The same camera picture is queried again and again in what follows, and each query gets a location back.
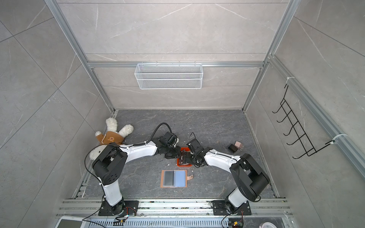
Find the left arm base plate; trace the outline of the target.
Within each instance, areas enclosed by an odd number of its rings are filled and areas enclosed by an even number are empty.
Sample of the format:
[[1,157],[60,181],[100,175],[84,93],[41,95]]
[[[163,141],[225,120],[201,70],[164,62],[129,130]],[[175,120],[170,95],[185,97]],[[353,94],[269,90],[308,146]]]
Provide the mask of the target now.
[[126,216],[136,215],[138,211],[139,201],[122,200],[115,206],[110,206],[107,201],[102,202],[98,216]]

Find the tan leather card holder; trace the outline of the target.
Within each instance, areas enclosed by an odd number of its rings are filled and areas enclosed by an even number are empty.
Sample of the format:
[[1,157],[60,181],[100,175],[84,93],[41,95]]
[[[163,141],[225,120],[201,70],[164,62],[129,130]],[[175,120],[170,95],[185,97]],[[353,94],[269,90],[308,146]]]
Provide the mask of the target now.
[[193,175],[187,175],[187,170],[162,170],[160,187],[186,188],[187,182],[193,178]]

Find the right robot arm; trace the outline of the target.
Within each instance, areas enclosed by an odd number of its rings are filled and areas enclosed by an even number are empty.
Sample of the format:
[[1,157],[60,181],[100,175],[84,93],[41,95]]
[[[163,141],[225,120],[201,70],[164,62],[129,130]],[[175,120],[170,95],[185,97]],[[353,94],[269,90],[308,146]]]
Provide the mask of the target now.
[[190,164],[197,168],[217,167],[233,176],[237,187],[226,197],[224,203],[224,208],[229,212],[236,211],[248,201],[260,200],[260,194],[270,184],[268,175],[250,154],[224,154],[213,148],[204,148],[196,139],[187,143],[187,146],[191,152],[187,159]]

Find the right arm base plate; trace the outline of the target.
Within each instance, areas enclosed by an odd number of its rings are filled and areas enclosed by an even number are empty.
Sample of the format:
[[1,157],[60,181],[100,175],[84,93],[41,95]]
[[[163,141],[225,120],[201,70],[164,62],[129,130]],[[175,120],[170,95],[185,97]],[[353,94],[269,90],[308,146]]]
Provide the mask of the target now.
[[252,215],[248,201],[245,201],[239,207],[235,207],[227,200],[213,200],[211,201],[211,208],[215,216],[235,215],[237,213],[244,216]]

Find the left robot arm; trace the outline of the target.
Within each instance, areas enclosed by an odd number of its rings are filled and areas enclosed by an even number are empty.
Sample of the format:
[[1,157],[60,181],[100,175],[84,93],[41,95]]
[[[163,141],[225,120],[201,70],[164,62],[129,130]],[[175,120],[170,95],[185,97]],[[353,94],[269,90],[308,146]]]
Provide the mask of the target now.
[[93,149],[89,154],[93,161],[92,169],[101,182],[108,205],[114,207],[123,201],[119,178],[126,163],[157,154],[163,154],[166,159],[177,158],[181,150],[178,142],[175,134],[166,132],[142,143],[118,145],[112,142]]

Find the red plastic tray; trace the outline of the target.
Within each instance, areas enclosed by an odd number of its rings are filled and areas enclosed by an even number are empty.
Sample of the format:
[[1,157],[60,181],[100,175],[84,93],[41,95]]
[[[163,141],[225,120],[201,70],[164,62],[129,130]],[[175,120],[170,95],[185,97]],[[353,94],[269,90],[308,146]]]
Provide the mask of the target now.
[[182,147],[180,151],[180,155],[177,158],[177,166],[178,167],[191,167],[192,164],[190,164],[190,155],[191,151],[188,147]]

